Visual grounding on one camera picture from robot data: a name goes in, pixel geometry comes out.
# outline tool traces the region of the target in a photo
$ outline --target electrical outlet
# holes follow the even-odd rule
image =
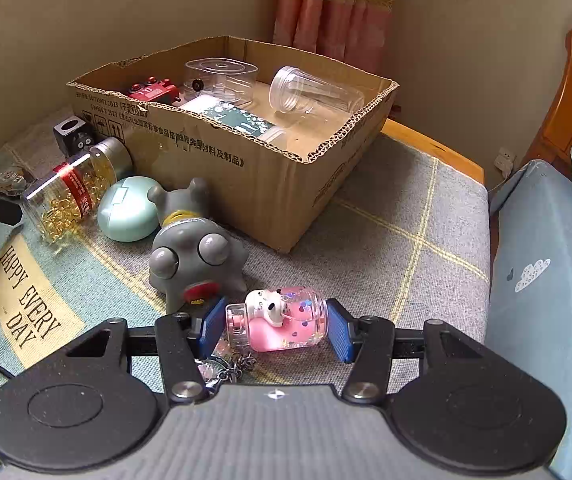
[[[515,154],[511,151],[508,150],[507,148],[500,148],[499,149],[499,154],[503,157],[503,158],[507,158],[508,160],[510,160],[511,162],[515,161]]]
[[[503,155],[497,155],[494,162],[495,167],[502,172],[504,178],[508,178],[512,171],[512,162]]]

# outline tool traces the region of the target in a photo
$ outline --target pink curtain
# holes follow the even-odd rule
[[[279,0],[273,43],[377,72],[393,0]]]

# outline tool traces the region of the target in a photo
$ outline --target bed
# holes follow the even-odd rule
[[[551,469],[572,480],[572,30],[566,48],[562,82],[524,165],[491,201],[485,344],[562,399],[568,425]]]

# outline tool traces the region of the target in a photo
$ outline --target blue gripper pad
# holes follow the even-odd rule
[[[326,300],[328,308],[328,339],[335,349],[337,358],[343,363],[355,361],[355,348],[351,341],[349,322],[354,318],[348,314],[339,301]]]
[[[221,298],[217,305],[204,317],[202,323],[202,335],[197,343],[199,355],[198,359],[210,357],[215,349],[217,341],[220,340],[221,334],[226,328],[226,305],[228,300]]]

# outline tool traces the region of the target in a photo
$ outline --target keychain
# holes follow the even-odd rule
[[[206,387],[211,394],[216,394],[223,383],[235,384],[244,372],[255,367],[256,359],[252,355],[230,355],[230,363],[223,357],[211,355],[207,359],[195,359]]]

